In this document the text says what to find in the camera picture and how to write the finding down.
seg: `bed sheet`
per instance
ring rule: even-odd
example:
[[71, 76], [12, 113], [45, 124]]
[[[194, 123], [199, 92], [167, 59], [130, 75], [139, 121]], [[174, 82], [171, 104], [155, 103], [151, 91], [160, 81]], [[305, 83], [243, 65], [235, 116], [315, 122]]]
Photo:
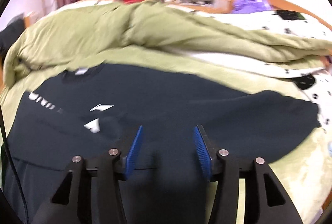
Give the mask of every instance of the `bed sheet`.
[[[110, 4], [110, 6], [113, 9], [117, 9], [120, 7], [120, 4]], [[88, 12], [93, 12], [91, 6], [89, 7], [87, 7]], [[130, 17], [132, 14], [130, 10], [134, 9], [134, 7], [136, 6], [128, 6], [128, 8], [126, 8], [128, 11], [125, 11], [124, 15], [126, 14]], [[49, 16], [48, 19], [45, 18], [34, 24], [9, 51], [5, 62], [7, 66], [5, 78], [10, 81], [8, 77], [11, 76], [13, 83], [7, 83], [7, 86], [0, 95], [7, 133], [12, 126], [16, 109], [24, 91], [32, 92], [41, 85], [44, 80], [56, 76], [65, 69], [76, 70], [80, 67], [92, 67], [102, 62], [131, 64], [162, 71], [190, 73], [246, 93], [273, 90], [293, 98], [305, 99], [305, 96], [291, 81], [198, 61], [181, 54], [169, 54], [163, 51], [152, 50], [149, 49], [149, 47], [153, 48], [153, 46], [149, 45], [151, 44], [150, 42], [146, 44], [139, 41], [143, 41], [145, 39], [143, 37], [138, 40], [132, 39], [133, 41], [130, 45], [127, 45], [127, 42], [123, 45], [123, 33], [115, 31], [115, 26], [117, 26], [117, 30], [122, 27], [126, 29], [129, 27], [132, 32], [137, 32], [137, 30], [141, 29], [140, 27], [135, 28], [137, 25], [135, 22], [138, 22], [137, 19], [133, 19], [131, 23], [120, 23], [117, 16], [117, 20], [109, 22], [109, 20], [112, 19], [112, 17], [109, 16], [108, 23], [99, 23], [98, 34], [95, 34], [91, 30], [88, 32], [84, 31], [86, 30], [86, 26], [90, 26], [88, 22], [83, 26], [79, 26], [79, 24], [73, 24], [72, 26], [70, 26], [70, 24], [56, 24], [53, 18], [67, 11], [71, 10], [67, 9], [66, 11], [58, 12], [52, 17]], [[77, 9], [72, 11], [73, 12], [67, 13], [68, 16], [69, 14], [75, 15], [78, 13], [76, 12]], [[98, 14], [104, 14], [103, 16], [107, 16], [108, 14], [107, 12], [105, 13], [105, 9], [98, 8], [98, 11]], [[80, 17], [86, 17], [87, 15], [86, 12], [81, 10], [79, 10], [79, 14], [81, 15]], [[92, 17], [88, 16], [84, 21], [91, 19]], [[176, 15], [172, 15], [171, 18], [166, 21], [161, 20], [160, 23], [162, 22], [164, 27], [160, 27], [160, 29], [154, 27], [153, 31], [151, 31], [152, 35], [149, 35], [150, 31], [146, 34], [148, 39], [155, 37], [156, 40], [158, 40], [161, 34], [165, 33], [167, 30], [171, 30], [176, 25], [178, 26], [178, 23], [190, 23], [189, 20], [183, 19], [182, 17], [177, 18]], [[54, 28], [52, 29], [51, 25], [55, 26], [56, 31], [52, 31]], [[81, 37], [79, 41], [73, 37], [64, 37], [67, 36], [68, 31], [73, 35], [73, 31], [70, 31], [70, 29], [75, 30], [75, 28], [75, 36]], [[201, 28], [201, 26], [191, 26], [191, 29], [192, 28], [198, 31], [204, 29]], [[103, 36], [104, 30], [108, 30], [107, 34], [111, 34], [114, 42], [109, 38], [108, 44], [106, 41], [103, 42], [101, 36]], [[89, 38], [82, 38], [84, 33], [92, 35]], [[188, 39], [194, 44], [199, 42], [199, 39], [193, 38], [190, 35]], [[110, 44], [118, 43], [117, 41], [120, 42], [117, 46]], [[21, 59], [24, 65], [19, 63], [18, 59]], [[289, 193], [305, 224], [310, 223], [331, 189], [332, 160], [328, 154], [327, 148], [327, 143], [330, 140], [332, 140], [331, 131], [324, 132], [323, 128], [316, 128], [297, 149], [270, 165]], [[215, 187], [216, 184], [210, 184], [208, 205], [211, 205], [213, 202], [213, 191]], [[244, 190], [242, 187], [240, 193], [239, 204], [240, 208], [243, 208]], [[240, 209], [238, 221], [240, 221], [243, 213], [243, 210]]]
[[[326, 40], [332, 41], [332, 31], [308, 14], [301, 13], [300, 19], [298, 20], [284, 20], [284, 18], [287, 19], [287, 17], [281, 17], [282, 15], [276, 14], [276, 11], [263, 11], [251, 14], [209, 14], [203, 11], [192, 10], [184, 6], [170, 4], [167, 7], [179, 9], [202, 17], [212, 18], [223, 24], [234, 25], [246, 31], [255, 32], [256, 30], [261, 30], [269, 31], [278, 35], [297, 36], [306, 39], [320, 39], [322, 42]], [[304, 60], [295, 60], [287, 64], [275, 63], [275, 65], [285, 69], [306, 69], [324, 66], [322, 60], [315, 57], [309, 58], [308, 56], [305, 57]]]

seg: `black polka dot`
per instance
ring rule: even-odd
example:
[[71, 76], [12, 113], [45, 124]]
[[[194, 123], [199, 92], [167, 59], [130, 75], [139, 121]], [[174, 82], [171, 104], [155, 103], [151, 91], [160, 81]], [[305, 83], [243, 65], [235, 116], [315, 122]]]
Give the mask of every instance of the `black polka dot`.
[[301, 77], [292, 78], [291, 80], [301, 90], [307, 90], [316, 83], [316, 79], [314, 78], [314, 76], [312, 74], [309, 74], [309, 75], [302, 74]]

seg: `metal screw head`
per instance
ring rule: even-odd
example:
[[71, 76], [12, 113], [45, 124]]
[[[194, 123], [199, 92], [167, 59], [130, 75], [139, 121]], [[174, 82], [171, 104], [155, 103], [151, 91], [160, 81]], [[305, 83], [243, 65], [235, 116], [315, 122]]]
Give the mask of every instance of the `metal screw head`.
[[256, 162], [258, 164], [264, 164], [265, 163], [265, 160], [263, 158], [256, 158]]
[[73, 157], [73, 162], [75, 162], [75, 163], [80, 162], [81, 159], [82, 159], [81, 156], [76, 155], [76, 156]]
[[229, 152], [226, 149], [220, 149], [218, 153], [222, 156], [227, 156], [229, 154]]
[[108, 151], [108, 154], [110, 154], [110, 155], [117, 155], [118, 153], [119, 153], [119, 150], [115, 149], [115, 148]]

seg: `bed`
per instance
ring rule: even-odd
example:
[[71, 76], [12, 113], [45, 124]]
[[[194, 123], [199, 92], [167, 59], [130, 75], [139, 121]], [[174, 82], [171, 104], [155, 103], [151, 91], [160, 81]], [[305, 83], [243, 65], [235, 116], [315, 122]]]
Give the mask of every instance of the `bed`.
[[[88, 12], [92, 13], [94, 12], [93, 7], [99, 6], [100, 9], [104, 7], [105, 9], [101, 10], [103, 13], [94, 14], [93, 21], [96, 21], [97, 16], [105, 14], [108, 7], [114, 10], [123, 6], [122, 3], [116, 0], [83, 0], [52, 12], [36, 24], [28, 27], [6, 57], [4, 87], [0, 100], [4, 111], [7, 133], [11, 129], [16, 109], [24, 91], [33, 92], [44, 80], [56, 76], [65, 69], [75, 70], [79, 67], [93, 67], [102, 62], [131, 64], [167, 72], [195, 74], [249, 94], [262, 90], [272, 90], [292, 98], [311, 100], [294, 85], [291, 79], [287, 79], [283, 75], [276, 72], [273, 75], [270, 72], [260, 73], [257, 70], [257, 68], [260, 68], [259, 66], [248, 71], [243, 69], [243, 64], [242, 66], [236, 66], [234, 63], [218, 63], [213, 61], [211, 56], [228, 52], [242, 56], [233, 57], [233, 60], [230, 60], [233, 62], [234, 60], [242, 62], [242, 60], [245, 60], [244, 58], [252, 57], [264, 64], [271, 63], [279, 70], [286, 70], [286, 74], [294, 70], [292, 78], [299, 77], [301, 76], [300, 72], [310, 74], [323, 71], [324, 64], [321, 57], [328, 55], [328, 50], [332, 49], [332, 42], [329, 41], [332, 26], [313, 13], [290, 2], [268, 0], [274, 10], [292, 10], [307, 15], [305, 16], [307, 19], [314, 18], [318, 22], [317, 26], [321, 24], [329, 30], [329, 32], [326, 32], [326, 38], [294, 37], [274, 34], [265, 30], [239, 29], [236, 26], [226, 24], [227, 22], [220, 22], [233, 17], [219, 16], [230, 15], [233, 1], [218, 0], [217, 7], [184, 7], [174, 4], [165, 6], [156, 0], [148, 0], [139, 4], [139, 6], [137, 4], [127, 5], [127, 10], [122, 12], [123, 22], [121, 21], [118, 24], [113, 22], [112, 26], [120, 31], [123, 30], [124, 26], [127, 27], [127, 19], [132, 18], [131, 15], [133, 14], [134, 18], [132, 18], [132, 24], [129, 28], [132, 29], [136, 26], [138, 29], [135, 31], [135, 37], [131, 35], [135, 41], [122, 39], [120, 43], [117, 41], [119, 35], [115, 35], [111, 43], [100, 39], [96, 42], [96, 39], [89, 37], [89, 34], [93, 34], [93, 30], [89, 29], [89, 26], [92, 26], [92, 20], [90, 18], [86, 19], [86, 13], [84, 12], [84, 9], [89, 9]], [[193, 10], [196, 10], [196, 15], [190, 14]], [[161, 20], [152, 18], [158, 14], [163, 15]], [[239, 45], [237, 50], [234, 50], [234, 47], [228, 47], [227, 50], [220, 49], [218, 45], [199, 41], [184, 41], [184, 45], [177, 44], [180, 43], [178, 40], [168, 40], [170, 32], [179, 35], [180, 39], [183, 37], [182, 40], [185, 37], [188, 39], [188, 35], [185, 35], [177, 26], [175, 27], [172, 24], [174, 17], [181, 21], [181, 25], [188, 23], [188, 31], [194, 31], [202, 27], [209, 28], [206, 32], [200, 32], [200, 35], [195, 34], [197, 38], [218, 31], [225, 38], [232, 36], [234, 39], [243, 39], [244, 42], [236, 43], [234, 41], [234, 47]], [[141, 32], [142, 28], [147, 30], [146, 28], [149, 25], [151, 26], [152, 23], [159, 22], [159, 24], [163, 24], [163, 21], [169, 23], [167, 30], [156, 32], [157, 29], [154, 27], [154, 31], [151, 29], [150, 31], [144, 31], [144, 34]], [[99, 25], [109, 29], [109, 25], [103, 23], [103, 21], [100, 21]], [[75, 30], [76, 27], [78, 27], [77, 30], [80, 33], [85, 33], [84, 39], [81, 38], [85, 46], [78, 44], [75, 39], [79, 37], [78, 34], [69, 36], [64, 33], [66, 30]], [[276, 51], [274, 56], [270, 56], [271, 47], [266, 44], [268, 40], [279, 41], [284, 46], [294, 44], [291, 50], [287, 50], [289, 57], [285, 59], [280, 56], [280, 54], [287, 53], [283, 49], [283, 45], [279, 50], [274, 49]], [[87, 48], [88, 42], [89, 45], [95, 43], [98, 48]], [[71, 45], [74, 45], [72, 43], [75, 43], [79, 48], [71, 47]], [[248, 53], [240, 52], [241, 45], [245, 43], [259, 43], [260, 45], [257, 45], [259, 52], [250, 48], [246, 51]], [[328, 127], [315, 128], [295, 150], [270, 165], [293, 200], [305, 224], [310, 224], [331, 190], [332, 159], [328, 153], [328, 142], [331, 140], [332, 131]], [[210, 184], [207, 214], [211, 210], [215, 187], [215, 184]], [[241, 223], [244, 218], [244, 191], [244, 182], [241, 181], [237, 223]]]

